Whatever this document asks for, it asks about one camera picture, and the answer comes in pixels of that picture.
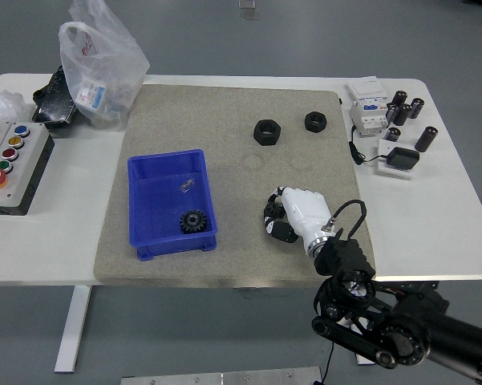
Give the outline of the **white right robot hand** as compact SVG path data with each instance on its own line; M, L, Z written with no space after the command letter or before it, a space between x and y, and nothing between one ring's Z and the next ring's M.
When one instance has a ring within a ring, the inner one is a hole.
M287 243L301 237L309 256L335 235L331 218L322 194L288 186L277 187L264 209L266 232Z

